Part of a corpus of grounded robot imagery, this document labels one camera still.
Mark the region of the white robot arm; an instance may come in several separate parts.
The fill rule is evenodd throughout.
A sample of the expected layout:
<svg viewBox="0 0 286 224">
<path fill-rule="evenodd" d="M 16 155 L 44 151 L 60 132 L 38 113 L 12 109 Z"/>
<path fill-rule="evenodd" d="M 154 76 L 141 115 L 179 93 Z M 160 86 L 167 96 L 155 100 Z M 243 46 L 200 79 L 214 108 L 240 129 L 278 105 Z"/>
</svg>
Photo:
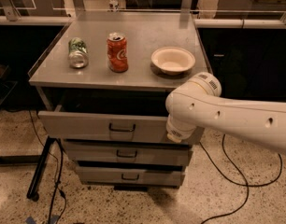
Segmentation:
<svg viewBox="0 0 286 224">
<path fill-rule="evenodd" d="M 167 137 L 179 143 L 198 127 L 210 128 L 286 155 L 286 103 L 221 97 L 207 72 L 194 75 L 166 98 Z"/>
</svg>

